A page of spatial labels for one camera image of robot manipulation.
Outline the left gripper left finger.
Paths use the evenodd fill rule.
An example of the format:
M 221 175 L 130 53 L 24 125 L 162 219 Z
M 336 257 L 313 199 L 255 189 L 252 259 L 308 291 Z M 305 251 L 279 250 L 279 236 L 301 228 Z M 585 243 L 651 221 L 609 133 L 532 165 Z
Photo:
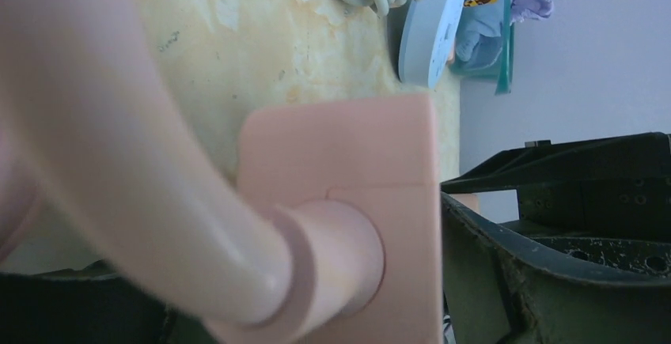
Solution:
M 196 319 L 96 261 L 80 269 L 1 274 L 3 343 L 208 343 Z

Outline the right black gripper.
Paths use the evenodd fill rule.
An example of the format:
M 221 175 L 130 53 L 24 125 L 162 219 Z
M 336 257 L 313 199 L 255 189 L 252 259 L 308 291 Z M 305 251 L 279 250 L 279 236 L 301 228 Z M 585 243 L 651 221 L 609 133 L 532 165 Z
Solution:
M 528 142 L 442 183 L 447 194 L 513 191 L 514 232 L 577 259 L 670 275 L 670 136 Z

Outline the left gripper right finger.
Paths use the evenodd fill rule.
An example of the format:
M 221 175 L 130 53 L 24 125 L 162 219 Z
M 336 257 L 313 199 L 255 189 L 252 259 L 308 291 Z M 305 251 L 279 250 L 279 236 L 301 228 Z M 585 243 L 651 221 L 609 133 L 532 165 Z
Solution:
M 441 196 L 443 287 L 459 343 L 667 343 L 670 280 L 558 251 Z

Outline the pink power strip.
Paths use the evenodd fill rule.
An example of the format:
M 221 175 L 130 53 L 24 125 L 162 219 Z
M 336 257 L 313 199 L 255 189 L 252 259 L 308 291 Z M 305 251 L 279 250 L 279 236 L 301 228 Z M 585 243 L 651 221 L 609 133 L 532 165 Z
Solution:
M 237 190 L 285 233 L 294 280 L 270 320 L 204 326 L 225 343 L 440 343 L 438 145 L 425 93 L 253 112 Z

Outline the round light blue power socket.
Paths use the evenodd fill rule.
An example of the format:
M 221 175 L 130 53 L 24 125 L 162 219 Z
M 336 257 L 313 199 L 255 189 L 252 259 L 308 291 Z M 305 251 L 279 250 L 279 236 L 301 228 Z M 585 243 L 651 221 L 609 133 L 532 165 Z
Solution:
M 401 82 L 428 89 L 440 80 L 455 44 L 464 0 L 412 0 L 398 58 Z

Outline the teal plastic basket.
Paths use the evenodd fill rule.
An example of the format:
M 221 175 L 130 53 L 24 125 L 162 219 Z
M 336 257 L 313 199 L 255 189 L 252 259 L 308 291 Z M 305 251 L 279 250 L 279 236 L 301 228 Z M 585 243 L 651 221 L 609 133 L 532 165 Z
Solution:
M 514 57 L 511 0 L 464 0 L 446 70 L 492 81 L 497 94 L 510 92 Z

